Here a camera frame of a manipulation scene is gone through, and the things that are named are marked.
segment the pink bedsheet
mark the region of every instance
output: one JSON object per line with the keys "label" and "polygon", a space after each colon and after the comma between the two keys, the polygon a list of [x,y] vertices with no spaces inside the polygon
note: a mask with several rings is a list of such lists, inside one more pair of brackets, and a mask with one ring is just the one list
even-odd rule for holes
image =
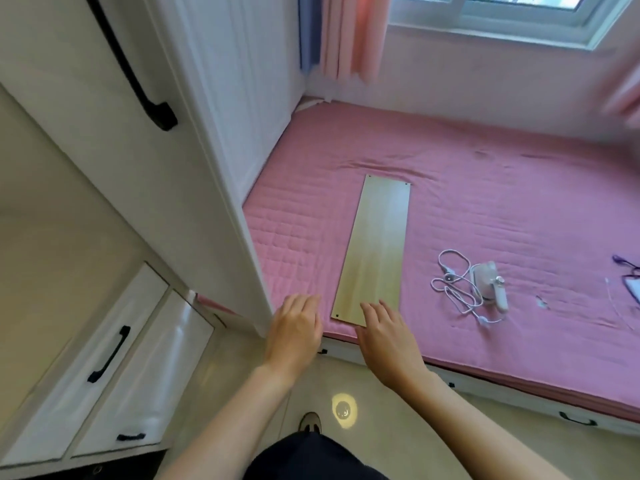
{"label": "pink bedsheet", "polygon": [[[351,342],[329,315],[368,173],[412,184],[400,311],[426,361],[640,420],[640,307],[611,261],[640,262],[622,150],[340,103],[296,113],[244,213],[273,303],[322,293],[325,334]],[[507,320],[482,327],[430,289],[446,248],[496,261]]]}

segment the black handle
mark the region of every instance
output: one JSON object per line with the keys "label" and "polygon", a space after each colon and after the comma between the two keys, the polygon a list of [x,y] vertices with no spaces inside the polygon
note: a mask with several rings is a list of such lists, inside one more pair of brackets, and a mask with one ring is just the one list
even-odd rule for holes
{"label": "black handle", "polygon": [[135,440],[144,440],[145,439],[146,434],[144,433],[139,433],[136,436],[129,436],[129,435],[118,435],[116,437],[117,441],[135,441]]}
{"label": "black handle", "polygon": [[88,382],[91,382],[91,383],[97,382],[97,380],[102,377],[102,375],[104,374],[104,371],[107,370],[107,367],[109,366],[113,358],[118,353],[118,350],[120,350],[120,347],[122,347],[122,344],[124,343],[124,339],[127,338],[130,331],[131,331],[131,327],[126,325],[124,325],[124,327],[120,329],[120,334],[122,335],[122,338],[120,339],[120,342],[116,346],[116,349],[113,351],[113,353],[111,354],[107,362],[99,371],[93,371],[91,374],[89,374],[89,379],[87,379]]}
{"label": "black handle", "polygon": [[582,421],[578,421],[575,419],[571,419],[569,418],[569,416],[566,415],[566,413],[560,411],[560,418],[562,419],[566,419],[567,421],[573,421],[574,423],[578,423],[578,424],[583,424],[585,426],[597,426],[598,423],[596,421],[594,421],[593,419],[589,419],[589,422],[582,422]]}
{"label": "black handle", "polygon": [[162,131],[169,131],[171,128],[176,126],[176,124],[178,124],[178,119],[175,117],[175,114],[171,110],[171,107],[165,102],[154,104],[149,101],[149,98],[142,89],[142,86],[140,86],[140,83],[138,82],[133,69],[129,65],[129,61],[127,60],[126,55],[124,55],[124,52],[122,51],[122,48],[118,43],[116,34],[113,32],[107,16],[102,10],[102,6],[100,6],[100,1],[86,0],[86,2],[89,3],[89,8],[91,8],[93,16],[95,17],[95,21],[98,22],[98,25],[100,25],[102,33],[105,39],[107,39],[109,47],[111,47],[111,51],[113,52],[113,55],[116,57],[116,60],[120,65],[120,69],[122,69],[122,71],[124,72],[124,75],[129,81],[133,92],[135,92],[138,101],[140,101],[140,104],[142,104],[142,108],[158,128],[162,129]]}

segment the person's left hand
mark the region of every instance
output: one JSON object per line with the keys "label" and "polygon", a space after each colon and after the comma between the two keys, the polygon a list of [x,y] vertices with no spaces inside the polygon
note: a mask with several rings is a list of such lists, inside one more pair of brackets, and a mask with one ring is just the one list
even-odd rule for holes
{"label": "person's left hand", "polygon": [[323,332],[317,311],[320,298],[320,295],[290,295],[273,317],[264,363],[291,385],[311,364],[320,346]]}

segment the window frame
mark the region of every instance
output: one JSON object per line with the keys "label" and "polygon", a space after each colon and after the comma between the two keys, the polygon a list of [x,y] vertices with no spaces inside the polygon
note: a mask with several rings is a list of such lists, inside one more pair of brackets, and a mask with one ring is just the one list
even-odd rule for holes
{"label": "window frame", "polygon": [[489,0],[393,0],[389,23],[594,50],[631,1],[581,0],[568,10]]}

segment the forearm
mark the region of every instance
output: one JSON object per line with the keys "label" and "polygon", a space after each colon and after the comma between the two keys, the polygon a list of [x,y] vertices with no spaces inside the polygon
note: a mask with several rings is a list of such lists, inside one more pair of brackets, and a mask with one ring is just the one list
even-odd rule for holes
{"label": "forearm", "polygon": [[555,467],[524,446],[425,370],[399,391],[429,423],[474,480],[567,480]]}
{"label": "forearm", "polygon": [[292,384],[267,365],[258,367],[162,480],[241,478]]}

